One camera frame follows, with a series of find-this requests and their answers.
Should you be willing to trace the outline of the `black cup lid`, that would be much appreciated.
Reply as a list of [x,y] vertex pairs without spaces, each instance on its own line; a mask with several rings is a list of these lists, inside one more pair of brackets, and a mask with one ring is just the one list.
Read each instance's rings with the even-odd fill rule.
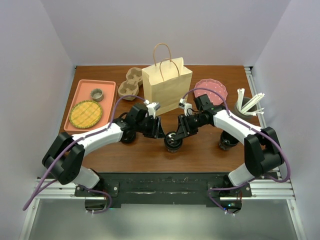
[[164,138],[164,141],[167,140],[167,141],[179,141],[179,140],[182,140],[182,139],[178,139],[178,140],[175,140],[175,136],[177,135],[177,132],[176,131],[171,131],[169,132],[165,138]]

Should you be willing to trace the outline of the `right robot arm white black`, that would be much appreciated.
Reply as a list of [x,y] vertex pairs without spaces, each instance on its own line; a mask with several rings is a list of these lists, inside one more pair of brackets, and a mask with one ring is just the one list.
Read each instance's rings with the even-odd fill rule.
[[252,125],[229,111],[225,105],[213,105],[207,94],[194,99],[197,112],[190,113],[192,106],[181,99],[179,107],[184,114],[178,117],[178,127],[165,139],[168,148],[179,149],[183,139],[198,133],[205,125],[222,130],[220,147],[227,149],[241,143],[244,146],[244,163],[231,171],[223,183],[223,192],[235,196],[241,186],[261,177],[286,162],[276,131],[271,127]]

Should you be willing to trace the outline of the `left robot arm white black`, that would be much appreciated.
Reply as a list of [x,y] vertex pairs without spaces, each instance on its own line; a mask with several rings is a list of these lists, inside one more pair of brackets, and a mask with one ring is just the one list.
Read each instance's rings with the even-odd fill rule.
[[136,103],[129,112],[97,129],[74,135],[60,133],[42,164],[62,185],[74,183],[84,186],[92,196],[99,196],[104,190],[103,180],[93,169],[83,166],[84,157],[109,144],[131,143],[137,133],[146,138],[164,138],[161,118],[156,115],[159,108],[158,102]]

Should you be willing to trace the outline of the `black coffee cup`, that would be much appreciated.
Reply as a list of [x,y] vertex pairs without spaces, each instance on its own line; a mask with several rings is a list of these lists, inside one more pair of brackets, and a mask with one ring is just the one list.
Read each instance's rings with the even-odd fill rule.
[[175,153],[177,152],[181,146],[183,145],[183,140],[180,139],[178,141],[168,141],[168,140],[164,140],[164,145],[165,147],[167,148],[167,150],[170,152],[170,153]]
[[221,133],[220,140],[219,140],[219,147],[222,150],[228,151],[229,149],[235,147],[238,143],[239,141],[228,132],[223,131]]

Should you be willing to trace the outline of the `brown paper bag with handles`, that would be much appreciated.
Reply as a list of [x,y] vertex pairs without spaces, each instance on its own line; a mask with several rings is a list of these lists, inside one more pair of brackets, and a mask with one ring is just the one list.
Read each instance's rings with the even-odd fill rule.
[[141,70],[144,99],[151,103],[159,103],[156,115],[175,110],[180,99],[190,90],[193,71],[184,65],[182,57],[156,61],[156,49],[153,50],[154,64]]

